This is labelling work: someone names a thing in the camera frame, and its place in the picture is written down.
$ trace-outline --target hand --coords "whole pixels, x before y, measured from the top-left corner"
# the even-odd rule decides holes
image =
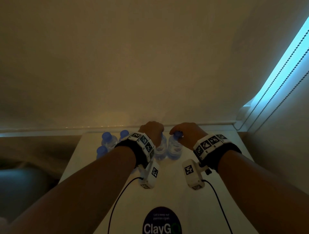
[[[161,145],[161,132],[163,131],[163,124],[156,121],[148,122],[139,128],[139,132],[146,133],[146,135],[152,140],[156,147],[159,147]]]
[[[176,131],[182,131],[184,135],[184,137],[178,139],[178,142],[190,150],[193,150],[194,145],[199,139],[208,135],[196,123],[178,124],[171,129],[170,135],[173,135]]]

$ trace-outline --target table surface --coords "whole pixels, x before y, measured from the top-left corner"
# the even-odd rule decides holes
[[[243,155],[252,160],[236,131],[212,131],[224,134],[236,144]],[[119,132],[112,133],[119,138]],[[60,182],[96,159],[96,149],[101,145],[102,133],[87,133],[81,137]],[[216,196],[206,183],[205,188],[194,191],[188,187],[184,177],[182,162],[187,159],[197,161],[193,152],[183,148],[179,160],[165,158],[159,162],[160,170],[155,188],[144,189],[138,181],[132,182],[119,199],[111,221],[110,234],[142,233],[143,222],[149,211],[164,206],[178,216],[182,233],[230,233]],[[136,171],[127,182],[139,177]],[[220,176],[213,172],[209,176],[203,173],[215,188],[233,233],[257,233],[251,223],[237,207]],[[111,210],[94,232],[107,233]]]

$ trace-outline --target plastic water bottle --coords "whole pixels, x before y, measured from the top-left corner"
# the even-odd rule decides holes
[[[166,157],[166,149],[167,149],[167,140],[166,137],[161,134],[161,145],[155,149],[154,158],[156,160],[163,160]]]
[[[172,160],[177,160],[181,156],[182,144],[180,144],[177,140],[182,136],[182,132],[177,131],[168,139],[167,156]]]
[[[121,142],[122,139],[125,138],[127,135],[129,135],[129,131],[128,131],[128,130],[122,130],[122,131],[120,132],[119,142]]]
[[[101,145],[104,145],[110,152],[118,143],[117,137],[112,135],[110,132],[105,132],[102,134]]]
[[[97,159],[102,158],[105,154],[107,154],[108,150],[105,146],[100,146],[97,149]]]

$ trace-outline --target blue bottle cap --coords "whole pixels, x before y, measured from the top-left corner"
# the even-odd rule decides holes
[[[102,139],[105,141],[105,142],[110,142],[112,140],[112,135],[110,132],[105,132],[102,134]]]
[[[178,140],[179,138],[181,138],[183,136],[183,133],[180,132],[180,131],[176,131],[176,132],[174,132],[173,136],[174,136],[175,140]]]
[[[108,150],[105,146],[100,146],[97,148],[97,159],[107,154]]]
[[[120,132],[120,139],[125,138],[127,135],[129,135],[129,131],[128,130],[122,130]]]

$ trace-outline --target wrist strap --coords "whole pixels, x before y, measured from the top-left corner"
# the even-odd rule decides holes
[[[129,147],[136,158],[136,165],[142,165],[144,168],[148,165],[153,155],[155,154],[155,145],[151,139],[142,132],[134,132],[125,137],[115,147],[127,146]]]
[[[198,140],[193,147],[195,156],[202,165],[218,172],[219,161],[229,150],[241,153],[240,149],[222,134],[209,134]]]

